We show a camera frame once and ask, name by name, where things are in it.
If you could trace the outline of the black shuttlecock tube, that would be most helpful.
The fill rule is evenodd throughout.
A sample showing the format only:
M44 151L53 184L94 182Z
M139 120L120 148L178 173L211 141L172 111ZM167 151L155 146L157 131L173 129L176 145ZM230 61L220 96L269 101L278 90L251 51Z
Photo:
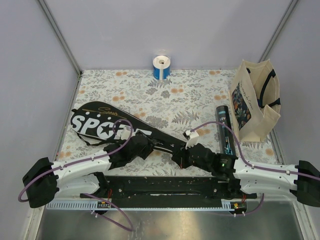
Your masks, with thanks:
M235 148L234 137L232 133L226 128L226 127L228 127L229 129L232 128L228 107L226 105L220 105L216 107L215 117L219 123L223 124L223 125L219 124L217 126L220 152L223 154L235 156L236 148Z

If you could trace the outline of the black sport racket cover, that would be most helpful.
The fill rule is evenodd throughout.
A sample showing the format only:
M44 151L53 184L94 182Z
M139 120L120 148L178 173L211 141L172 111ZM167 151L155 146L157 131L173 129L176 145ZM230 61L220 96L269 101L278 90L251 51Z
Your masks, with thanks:
M118 142L120 139L118 136L122 129L129 125L123 121L116 123L120 119L128 120L133 126L134 133L141 131L145 135L159 140L164 146L172 147L185 143L183 140L171 136L109 103L91 101L71 111L71 129L87 146L100 146Z

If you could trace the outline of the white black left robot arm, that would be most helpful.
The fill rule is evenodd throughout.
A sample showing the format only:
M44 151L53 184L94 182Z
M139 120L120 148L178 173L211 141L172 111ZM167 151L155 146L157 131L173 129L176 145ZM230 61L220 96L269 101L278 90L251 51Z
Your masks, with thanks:
M159 147L161 141L138 131L133 136L119 137L107 144L102 150L65 162L51 162L43 157L23 176L23 190L18 201L27 202L32 209L42 207L66 192L69 196L85 193L81 183L76 188L69 187L71 182L79 182L80 178L105 171L124 167L136 157L146 159Z

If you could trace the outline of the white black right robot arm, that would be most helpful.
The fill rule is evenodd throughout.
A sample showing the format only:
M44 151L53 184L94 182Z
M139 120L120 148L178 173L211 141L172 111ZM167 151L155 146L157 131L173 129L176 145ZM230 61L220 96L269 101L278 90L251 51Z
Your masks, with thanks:
M244 160L242 157L215 153L200 143L173 147L171 158L182 168L197 167L228 184L228 194L239 198L243 194L276 194L295 196L301 204L320 206L320 172L310 162L297 165L272 165Z

